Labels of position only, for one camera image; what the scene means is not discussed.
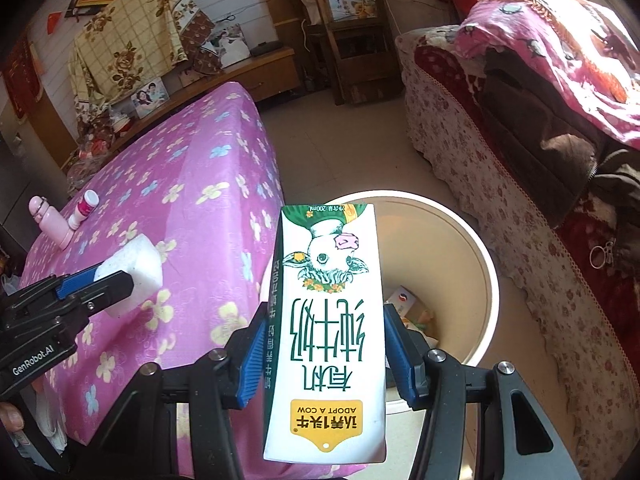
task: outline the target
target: white sponge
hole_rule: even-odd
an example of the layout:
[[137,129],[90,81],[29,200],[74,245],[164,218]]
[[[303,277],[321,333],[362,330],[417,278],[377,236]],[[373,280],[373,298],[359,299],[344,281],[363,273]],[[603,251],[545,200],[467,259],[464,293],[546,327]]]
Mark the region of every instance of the white sponge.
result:
[[94,281],[118,270],[133,278],[133,292],[128,298],[111,305],[106,311],[111,317],[120,317],[137,308],[140,303],[162,288],[162,261],[160,253],[145,235],[138,235],[95,271]]

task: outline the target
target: white bottle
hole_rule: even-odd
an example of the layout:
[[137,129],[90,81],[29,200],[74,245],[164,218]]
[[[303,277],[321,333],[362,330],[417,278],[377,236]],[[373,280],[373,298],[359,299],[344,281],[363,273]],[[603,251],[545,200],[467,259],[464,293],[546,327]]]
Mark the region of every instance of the white bottle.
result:
[[67,221],[69,227],[74,231],[78,229],[80,224],[91,214],[91,211],[98,206],[99,202],[98,194],[93,189],[87,189]]

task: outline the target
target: fingernail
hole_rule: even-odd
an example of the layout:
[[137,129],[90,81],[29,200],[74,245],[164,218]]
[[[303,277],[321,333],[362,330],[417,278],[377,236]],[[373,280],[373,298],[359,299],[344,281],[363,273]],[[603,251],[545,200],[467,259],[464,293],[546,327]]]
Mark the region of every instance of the fingernail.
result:
[[7,415],[9,415],[9,420],[18,430],[24,427],[24,420],[22,420],[22,415],[18,410],[9,408],[7,409]]

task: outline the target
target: blue gripper pad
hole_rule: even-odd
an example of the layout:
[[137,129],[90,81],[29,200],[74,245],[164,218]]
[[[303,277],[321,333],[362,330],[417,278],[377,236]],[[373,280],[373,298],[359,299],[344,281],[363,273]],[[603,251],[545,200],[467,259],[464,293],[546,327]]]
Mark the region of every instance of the blue gripper pad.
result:
[[262,377],[262,359],[264,357],[264,333],[267,330],[266,320],[263,319],[258,326],[254,340],[249,346],[242,364],[240,365],[240,378],[238,383],[238,405],[240,409],[253,399],[258,384]]
[[95,271],[98,266],[89,267],[88,269],[76,272],[69,276],[62,285],[56,289],[56,295],[59,300],[64,300],[69,294],[77,292],[81,288],[91,285],[94,282]]
[[391,317],[392,314],[395,314],[396,316],[398,316],[398,314],[396,313],[393,305],[391,305],[391,308],[394,310],[393,313],[388,311],[386,305],[384,307],[386,360],[389,362],[389,367],[391,368],[391,373],[393,374],[400,397],[406,401],[409,407],[413,407],[416,405],[418,400],[414,387],[414,367],[410,363],[409,358],[404,351],[402,341],[398,333],[398,327],[394,324],[394,320]]

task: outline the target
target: drawer handle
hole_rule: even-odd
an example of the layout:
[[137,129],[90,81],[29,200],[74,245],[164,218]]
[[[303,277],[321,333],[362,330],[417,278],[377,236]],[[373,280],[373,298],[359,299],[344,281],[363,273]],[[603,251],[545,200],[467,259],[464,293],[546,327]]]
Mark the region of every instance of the drawer handle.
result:
[[260,88],[262,85],[264,85],[264,83],[263,83],[263,82],[259,82],[257,85],[249,86],[249,88],[247,88],[246,90],[247,90],[248,92],[250,92],[251,90],[255,90],[255,89],[257,89],[257,88]]

